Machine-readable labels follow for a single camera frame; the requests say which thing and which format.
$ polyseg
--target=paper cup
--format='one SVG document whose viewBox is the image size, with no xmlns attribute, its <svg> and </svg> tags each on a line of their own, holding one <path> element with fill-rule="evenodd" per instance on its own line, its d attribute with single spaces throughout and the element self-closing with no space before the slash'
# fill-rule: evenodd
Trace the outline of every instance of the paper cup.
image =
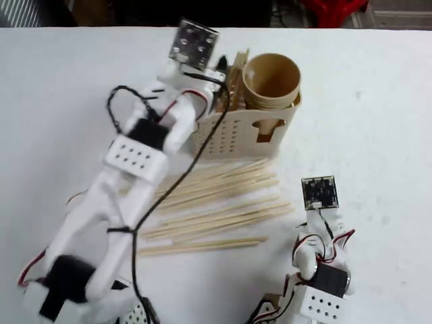
<svg viewBox="0 0 432 324">
<path fill-rule="evenodd" d="M 243 69 L 244 99 L 248 109 L 288 109 L 300 91 L 300 70 L 288 57 L 267 53 L 251 59 Z M 260 121 L 259 134 L 271 134 L 278 119 Z"/>
</svg>

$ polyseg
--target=white robotic arm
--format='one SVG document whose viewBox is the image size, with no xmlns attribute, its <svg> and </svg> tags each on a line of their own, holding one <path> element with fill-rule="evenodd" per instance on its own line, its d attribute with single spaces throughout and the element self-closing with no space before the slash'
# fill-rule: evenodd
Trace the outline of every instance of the white robotic arm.
<svg viewBox="0 0 432 324">
<path fill-rule="evenodd" d="M 43 283 L 31 282 L 26 287 L 24 306 L 44 323 L 106 323 L 124 315 L 138 302 L 132 288 L 113 290 L 118 284 L 119 269 L 130 253 L 130 233 L 105 234 L 107 249 L 99 264 L 90 264 L 80 255 L 68 255 L 68 251 L 74 239 L 94 224 L 107 222 L 109 228 L 136 228 L 168 172 L 170 157 L 193 132 L 197 116 L 209 113 L 213 92 L 219 87 L 209 80 L 223 82 L 225 74 L 203 65 L 211 54 L 208 48 L 206 56 L 201 55 L 198 61 L 190 47 L 189 57 L 185 55 L 185 49 L 177 46 L 184 43 L 183 38 L 178 39 L 183 32 L 184 37 L 191 36 L 194 40 L 197 35 L 204 35 L 202 41 L 213 49 L 214 31 L 182 22 L 171 49 L 179 56 L 170 56 L 157 80 L 140 93 L 126 86 L 119 86 L 111 93 L 108 108 L 115 92 L 121 89 L 131 91 L 141 101 L 135 104 L 123 130 L 109 109 L 119 134 L 82 202 L 67 215 L 46 249 Z M 204 80 L 199 80 L 201 76 L 205 76 Z M 151 98 L 151 107 L 146 98 Z M 120 193 L 125 181 L 131 183 L 127 194 Z"/>
<path fill-rule="evenodd" d="M 302 180 L 307 222 L 299 226 L 292 264 L 299 272 L 287 275 L 282 295 L 265 294 L 247 324 L 341 323 L 345 294 L 352 294 L 352 273 L 345 231 L 338 215 L 333 177 Z"/>
</svg>

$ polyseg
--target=table surface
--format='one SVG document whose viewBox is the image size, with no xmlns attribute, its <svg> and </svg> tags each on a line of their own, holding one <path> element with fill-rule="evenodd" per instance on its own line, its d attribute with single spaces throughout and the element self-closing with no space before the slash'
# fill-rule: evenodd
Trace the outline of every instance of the table surface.
<svg viewBox="0 0 432 324">
<path fill-rule="evenodd" d="M 0 30 L 1 302 L 7 323 L 31 323 L 18 272 L 61 225 L 115 133 L 104 105 L 117 84 L 140 88 L 167 57 L 173 28 Z M 222 29 L 214 58 L 237 50 L 291 57 L 303 102 L 273 162 L 295 213 L 235 234 L 269 234 L 257 248 L 142 259 L 142 291 L 162 323 L 243 323 L 265 292 L 281 291 L 300 178 L 335 175 L 340 213 L 357 229 L 357 292 L 349 323 L 426 323 L 432 259 L 432 33 Z M 119 118 L 133 98 L 114 101 Z M 185 168 L 188 157 L 176 165 Z"/>
</svg>

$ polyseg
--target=beige plastic holder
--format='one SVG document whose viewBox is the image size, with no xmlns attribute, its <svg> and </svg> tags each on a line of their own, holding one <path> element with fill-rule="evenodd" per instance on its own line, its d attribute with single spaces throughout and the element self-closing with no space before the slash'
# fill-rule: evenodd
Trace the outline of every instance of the beige plastic holder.
<svg viewBox="0 0 432 324">
<path fill-rule="evenodd" d="M 201 158 L 239 159 L 274 156 L 277 154 L 279 144 L 300 104 L 301 93 L 299 92 L 292 105 L 286 109 L 229 111 L 202 153 Z M 192 134 L 195 154 L 220 115 L 221 113 L 213 113 L 207 119 L 198 122 L 197 131 Z M 270 132 L 266 132 L 268 134 L 259 134 L 261 122 L 268 119 L 278 119 L 278 121 Z"/>
</svg>

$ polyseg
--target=bamboo skewer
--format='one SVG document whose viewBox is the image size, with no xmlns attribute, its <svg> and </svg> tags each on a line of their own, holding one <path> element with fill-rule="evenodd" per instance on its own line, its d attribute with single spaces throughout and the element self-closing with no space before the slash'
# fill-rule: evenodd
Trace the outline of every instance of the bamboo skewer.
<svg viewBox="0 0 432 324">
<path fill-rule="evenodd" d="M 229 165 L 221 165 L 219 167 L 206 167 L 199 169 L 190 174 L 177 188 L 191 186 L 196 183 L 202 182 L 204 179 L 217 178 L 222 176 L 225 172 L 231 171 L 232 167 Z M 156 191 L 157 194 L 163 194 L 169 187 L 178 179 L 178 175 L 172 175 L 165 179 Z"/>
<path fill-rule="evenodd" d="M 259 205 L 262 203 L 267 203 L 269 201 L 277 200 L 278 198 L 280 198 L 280 195 L 273 194 L 270 196 L 266 196 L 264 198 L 260 198 L 258 200 L 246 202 L 244 204 L 240 204 L 240 205 L 236 205 L 236 206 L 232 206 L 232 207 L 226 207 L 223 209 L 212 210 L 212 211 L 209 211 L 208 213 L 204 213 L 204 214 L 203 213 L 197 213 L 197 214 L 194 214 L 192 216 L 187 216 L 187 217 L 182 217 L 182 218 L 177 218 L 177 219 L 170 219 L 170 220 L 164 221 L 162 224 L 170 225 L 170 224 L 174 224 L 174 223 L 182 223 L 184 221 L 189 221 L 191 219 L 204 218 L 204 217 L 216 215 L 219 213 L 224 213 L 227 211 L 233 211 L 236 209 L 242 209 L 242 208 L 253 206 L 253 205 Z"/>
<path fill-rule="evenodd" d="M 218 244 L 218 245 L 205 245 L 205 246 L 167 246 L 164 249 L 160 250 L 147 250 L 145 248 L 140 249 L 138 252 L 140 257 L 157 255 L 157 254 L 168 254 L 168 253 L 184 253 L 184 252 L 202 252 L 202 251 L 210 251 L 210 250 L 226 250 L 228 248 L 245 248 L 248 246 L 256 246 L 260 242 L 259 241 L 250 241 L 250 242 L 238 242 L 238 243 L 230 243 L 230 244 Z"/>
<path fill-rule="evenodd" d="M 218 214 L 214 214 L 213 216 L 201 217 L 201 218 L 197 218 L 197 219 L 190 219 L 190 220 L 184 221 L 180 224 L 176 223 L 176 224 L 161 226 L 161 227 L 158 227 L 156 229 L 152 229 L 152 230 L 149 230 L 147 232 L 144 232 L 143 234 L 156 234 L 159 232 L 166 232 L 168 230 L 173 230 L 173 229 L 178 230 L 181 227 L 188 227 L 188 226 L 198 225 L 198 224 L 202 224 L 202 223 L 210 223 L 210 222 L 219 221 L 222 219 L 235 219 L 236 217 L 254 215 L 257 213 L 261 213 L 263 211 L 270 211 L 272 209 L 278 209 L 278 208 L 286 207 L 289 205 L 290 205 L 289 202 L 280 202 L 280 203 L 266 206 L 262 209 L 258 209 L 255 211 L 240 211 L 237 213 L 218 213 Z"/>
<path fill-rule="evenodd" d="M 228 225 L 228 226 L 221 226 L 221 227 L 218 227 L 218 228 L 215 228 L 215 229 L 210 229 L 210 230 L 207 230 L 207 231 L 202 231 L 202 232 L 199 232 L 197 234 L 190 234 L 190 235 L 186 235 L 186 236 L 180 236 L 179 238 L 174 238 L 173 243 L 174 244 L 179 244 L 179 243 L 182 243 L 182 242 L 187 242 L 187 241 L 195 240 L 197 238 L 202 238 L 204 236 L 210 236 L 210 235 L 213 235 L 213 234 L 218 234 L 218 233 L 221 233 L 221 232 L 226 232 L 226 231 L 234 230 L 234 229 L 239 228 L 239 227 L 251 225 L 251 224 L 254 224 L 254 223 L 260 223 L 262 221 L 265 221 L 265 220 L 268 220 L 268 219 L 271 219 L 271 218 L 276 218 L 276 217 L 279 217 L 281 215 L 283 215 L 283 214 L 280 214 L 280 215 L 278 215 L 278 214 L 268 215 L 268 216 L 259 217 L 259 218 L 256 218 L 256 219 L 251 219 L 249 221 L 239 221 L 238 223 L 234 223 L 234 224 L 231 224 L 231 225 Z"/>
<path fill-rule="evenodd" d="M 226 165 L 222 165 L 221 167 L 215 167 L 215 168 L 205 168 L 205 169 L 200 169 L 198 171 L 194 171 L 194 173 L 192 175 L 189 175 L 188 178 L 186 178 L 177 188 L 185 188 L 185 187 L 190 187 L 190 186 L 196 186 L 196 185 L 201 185 L 204 179 L 211 179 L 211 178 L 215 178 L 213 180 L 220 180 L 222 178 L 226 178 L 227 176 L 230 175 L 236 175 L 236 174 L 241 174 L 241 173 L 245 173 L 248 171 L 252 171 L 254 169 L 258 169 L 260 167 L 264 167 L 264 165 L 266 164 L 267 159 L 261 159 L 258 161 L 255 161 L 253 163 L 250 163 L 248 165 L 243 165 L 241 167 L 237 167 L 232 169 L 227 168 Z M 178 179 L 178 177 L 170 177 L 170 178 L 174 178 L 173 179 L 173 183 Z M 156 191 L 156 194 L 158 195 L 162 195 L 165 193 L 165 191 L 171 186 L 171 183 L 169 180 L 165 181 L 160 187 L 161 189 L 158 189 Z"/>
<path fill-rule="evenodd" d="M 176 237 L 176 236 L 181 236 L 184 234 L 190 234 L 190 233 L 194 233 L 194 232 L 201 232 L 204 230 L 211 230 L 211 229 L 216 228 L 216 227 L 227 226 L 227 225 L 235 224 L 235 223 L 242 222 L 242 221 L 250 221 L 253 219 L 261 219 L 261 218 L 272 217 L 272 216 L 276 216 L 276 215 L 280 216 L 280 215 L 284 215 L 286 213 L 288 213 L 287 210 L 278 211 L 278 212 L 274 212 L 274 213 L 268 213 L 268 214 L 258 212 L 258 213 L 252 214 L 252 215 L 245 215 L 245 216 L 234 217 L 232 219 L 214 221 L 214 222 L 208 223 L 208 224 L 193 225 L 193 226 L 190 226 L 190 227 L 187 227 L 184 229 L 180 229 L 180 230 L 179 229 L 168 229 L 166 232 L 141 234 L 141 236 L 146 238 L 146 240 L 160 240 L 160 239 L 164 239 L 164 238 Z"/>
<path fill-rule="evenodd" d="M 218 179 L 218 180 L 208 180 L 208 182 L 204 182 L 201 184 L 197 184 L 195 186 L 182 188 L 179 191 L 174 191 L 169 195 L 169 199 L 173 197 L 185 196 L 187 194 L 192 194 L 195 192 L 202 192 L 203 190 L 214 189 L 221 186 L 228 186 L 230 184 L 237 184 L 239 186 L 239 182 L 250 182 L 252 180 L 260 180 L 263 178 L 274 178 L 276 176 L 275 173 L 269 173 L 261 169 L 253 171 L 247 175 L 247 177 L 243 174 L 235 175 L 227 179 Z"/>
<path fill-rule="evenodd" d="M 262 182 L 268 179 L 272 179 L 276 176 L 275 173 L 268 173 L 268 174 L 264 174 L 264 175 L 260 175 L 257 176 L 255 178 L 250 178 L 250 179 L 246 179 L 243 181 L 233 181 L 233 182 L 227 182 L 227 183 L 220 183 L 218 186 L 216 187 L 208 187 L 207 189 L 203 189 L 203 188 L 198 188 L 196 190 L 193 190 L 191 192 L 189 191 L 185 191 L 183 192 L 183 190 L 180 190 L 176 196 L 173 196 L 172 198 L 169 197 L 167 199 L 164 200 L 164 202 L 161 204 L 162 206 L 165 205 L 170 205 L 173 203 L 182 203 L 184 201 L 188 201 L 188 200 L 193 200 L 193 199 L 198 199 L 204 196 L 210 196 L 212 194 L 217 194 L 219 192 L 223 192 L 226 190 L 230 190 L 230 189 L 235 189 L 238 188 L 239 186 L 247 186 L 249 184 L 255 184 L 258 182 Z"/>
<path fill-rule="evenodd" d="M 242 242 L 265 242 L 269 239 L 268 236 L 255 236 L 251 238 L 231 238 L 228 240 L 218 240 L 218 241 L 203 241 L 203 242 L 193 242 L 190 244 L 181 244 L 181 245 L 164 245 L 164 246 L 152 246 L 149 248 L 145 248 L 146 251 L 158 251 L 165 250 L 166 248 L 183 248 L 183 247 L 197 247 L 197 246 L 216 246 L 222 244 L 231 244 L 231 243 L 242 243 Z"/>
<path fill-rule="evenodd" d="M 223 197 L 238 196 L 241 194 L 247 194 L 249 192 L 254 192 L 256 190 L 260 190 L 263 188 L 272 187 L 272 186 L 277 185 L 278 183 L 279 183 L 279 180 L 265 180 L 262 182 L 257 182 L 255 184 L 250 184 L 250 185 L 243 187 L 243 188 L 234 188 L 231 190 L 219 192 L 217 194 L 212 194 L 210 196 L 204 196 L 201 198 L 187 200 L 187 201 L 183 201 L 183 202 L 171 202 L 169 204 L 159 206 L 159 210 L 165 211 L 166 209 L 184 209 L 184 208 L 195 207 L 197 205 L 202 205 L 204 203 L 216 201 L 216 200 L 223 198 Z"/>
</svg>

